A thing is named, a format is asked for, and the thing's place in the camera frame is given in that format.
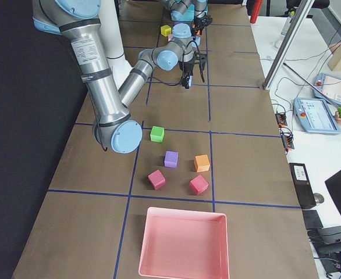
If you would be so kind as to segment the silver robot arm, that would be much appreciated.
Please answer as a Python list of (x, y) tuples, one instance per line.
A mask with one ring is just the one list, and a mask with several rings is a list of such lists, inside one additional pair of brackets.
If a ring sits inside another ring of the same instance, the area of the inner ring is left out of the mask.
[(171, 19), (173, 21), (186, 21), (182, 19), (184, 14), (189, 10), (191, 6), (194, 7), (194, 15), (191, 17), (193, 22), (193, 29), (196, 31), (202, 30), (204, 27), (208, 26), (212, 22), (212, 18), (207, 14), (208, 12), (208, 1), (196, 0), (196, 1), (175, 1), (175, 0), (160, 0), (166, 10), (170, 12)]
[(129, 105), (154, 69), (172, 70), (192, 58), (191, 28), (179, 23), (163, 47), (145, 49), (134, 67), (126, 61), (114, 1), (33, 1), (37, 30), (62, 35), (70, 41), (86, 84), (95, 122), (93, 134), (103, 150), (133, 152), (142, 128), (132, 120)]

